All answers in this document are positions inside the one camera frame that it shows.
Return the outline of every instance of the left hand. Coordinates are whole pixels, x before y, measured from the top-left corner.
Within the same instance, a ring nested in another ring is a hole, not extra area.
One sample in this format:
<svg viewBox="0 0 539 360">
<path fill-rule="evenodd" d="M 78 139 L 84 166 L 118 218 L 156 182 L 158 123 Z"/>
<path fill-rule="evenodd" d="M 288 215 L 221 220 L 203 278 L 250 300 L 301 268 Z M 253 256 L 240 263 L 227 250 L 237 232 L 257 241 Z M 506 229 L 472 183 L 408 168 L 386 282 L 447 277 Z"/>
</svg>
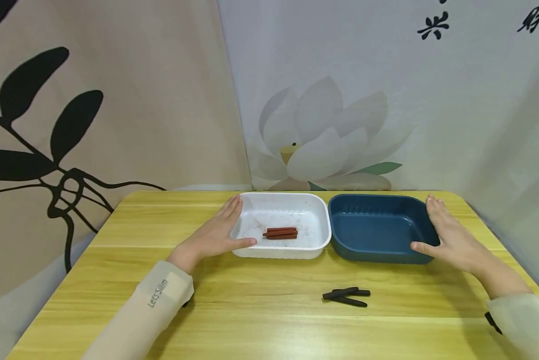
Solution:
<svg viewBox="0 0 539 360">
<path fill-rule="evenodd" d="M 203 258 L 257 244 L 254 238 L 230 238 L 230 231 L 239 219 L 242 207 L 243 201 L 239 195 L 232 196 L 215 216 L 175 247 L 167 261 L 191 275 Z"/>
</svg>

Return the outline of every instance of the chinese calligraphy character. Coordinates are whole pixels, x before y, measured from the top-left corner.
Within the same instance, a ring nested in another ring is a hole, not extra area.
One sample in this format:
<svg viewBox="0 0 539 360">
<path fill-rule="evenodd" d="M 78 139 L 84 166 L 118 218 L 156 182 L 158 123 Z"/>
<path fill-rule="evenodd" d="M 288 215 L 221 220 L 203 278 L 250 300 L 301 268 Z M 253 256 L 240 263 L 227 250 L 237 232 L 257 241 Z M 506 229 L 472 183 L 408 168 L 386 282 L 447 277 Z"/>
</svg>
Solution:
<svg viewBox="0 0 539 360">
<path fill-rule="evenodd" d="M 433 34 L 435 35 L 435 38 L 439 40 L 441 38 L 441 31 L 439 31 L 439 29 L 437 28 L 449 29 L 449 25 L 447 25 L 446 23 L 442 23 L 445 20 L 447 20 L 448 17 L 449 15 L 447 14 L 447 11 L 443 12 L 443 15 L 441 16 L 441 18 L 434 16 L 433 22 L 431 22 L 430 18 L 426 17 L 425 25 L 427 25 L 427 27 L 425 29 L 417 31 L 417 33 L 418 34 L 424 33 L 423 35 L 421 35 L 421 39 L 425 40 L 428 37 L 429 33 L 431 33 L 431 31 L 433 30 Z"/>
<path fill-rule="evenodd" d="M 525 29 L 529 30 L 529 33 L 531 34 L 537 27 L 537 24 L 539 24 L 539 6 L 534 7 L 533 10 L 529 12 L 529 15 L 523 20 L 523 25 L 519 28 L 517 33 Z"/>
</svg>

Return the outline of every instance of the white plastic tray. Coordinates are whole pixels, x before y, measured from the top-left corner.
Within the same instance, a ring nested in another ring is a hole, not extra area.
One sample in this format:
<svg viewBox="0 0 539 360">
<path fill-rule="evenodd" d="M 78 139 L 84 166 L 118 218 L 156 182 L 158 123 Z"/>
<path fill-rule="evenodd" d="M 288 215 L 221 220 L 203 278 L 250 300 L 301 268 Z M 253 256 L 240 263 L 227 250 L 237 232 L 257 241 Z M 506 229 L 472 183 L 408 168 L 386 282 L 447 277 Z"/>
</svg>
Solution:
<svg viewBox="0 0 539 360">
<path fill-rule="evenodd" d="M 331 239 L 327 205 L 318 196 L 297 192 L 246 192 L 231 238 L 255 238 L 257 245 L 235 250 L 243 258 L 313 259 Z M 296 227 L 297 239 L 268 240 L 266 228 Z"/>
</svg>

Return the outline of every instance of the dark blue plastic tray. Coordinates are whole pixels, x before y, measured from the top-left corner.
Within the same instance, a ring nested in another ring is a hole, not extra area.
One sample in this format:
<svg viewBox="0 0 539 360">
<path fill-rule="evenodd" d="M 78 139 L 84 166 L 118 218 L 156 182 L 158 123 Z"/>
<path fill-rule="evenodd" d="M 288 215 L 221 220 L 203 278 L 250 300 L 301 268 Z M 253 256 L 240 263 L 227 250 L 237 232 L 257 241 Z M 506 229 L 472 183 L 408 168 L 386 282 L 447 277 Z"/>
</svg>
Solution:
<svg viewBox="0 0 539 360">
<path fill-rule="evenodd" d="M 335 251 L 351 261 L 426 264 L 411 242 L 439 245 L 425 204 L 414 197 L 339 194 L 329 202 Z"/>
</svg>

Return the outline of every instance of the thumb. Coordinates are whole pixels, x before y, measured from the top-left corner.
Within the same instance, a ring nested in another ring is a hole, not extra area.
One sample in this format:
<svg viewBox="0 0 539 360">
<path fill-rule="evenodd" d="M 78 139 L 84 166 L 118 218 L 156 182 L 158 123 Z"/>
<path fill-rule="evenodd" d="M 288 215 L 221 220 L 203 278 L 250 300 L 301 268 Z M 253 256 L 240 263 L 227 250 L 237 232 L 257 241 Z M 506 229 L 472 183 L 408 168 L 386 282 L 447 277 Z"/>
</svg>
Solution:
<svg viewBox="0 0 539 360">
<path fill-rule="evenodd" d="M 228 245 L 227 245 L 228 251 L 248 248 L 257 244 L 257 240 L 252 237 L 246 237 L 246 238 L 241 238 L 241 239 L 236 239 L 236 240 L 227 239 L 227 242 L 228 242 Z"/>
<path fill-rule="evenodd" d="M 428 243 L 413 241 L 410 244 L 412 250 L 417 251 L 425 255 L 429 255 L 432 258 L 439 257 L 439 249 L 436 246 L 431 246 Z"/>
</svg>

